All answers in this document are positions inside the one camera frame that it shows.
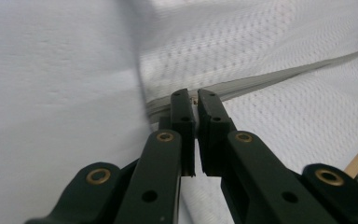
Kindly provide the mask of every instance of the brass insert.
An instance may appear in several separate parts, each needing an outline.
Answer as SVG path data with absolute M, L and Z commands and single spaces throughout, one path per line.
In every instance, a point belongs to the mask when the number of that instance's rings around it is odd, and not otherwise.
M 98 179 L 95 179 L 93 176 L 101 173 L 102 176 Z M 101 185 L 104 182 L 106 182 L 106 180 L 108 180 L 110 178 L 110 171 L 108 169 L 105 168 L 100 168 L 100 169 L 95 169 L 91 172 L 89 172 L 89 174 L 86 177 L 87 183 L 91 184 L 91 185 Z
M 253 137 L 248 133 L 237 133 L 235 135 L 235 138 L 240 142 L 246 142 L 246 143 L 252 142 L 253 140 Z
M 326 184 L 332 186 L 342 186 L 344 184 L 344 179 L 332 171 L 319 169 L 315 171 L 315 174 L 318 179 L 322 180 Z
M 160 142 L 171 142 L 173 140 L 173 134 L 171 133 L 159 133 L 157 139 Z

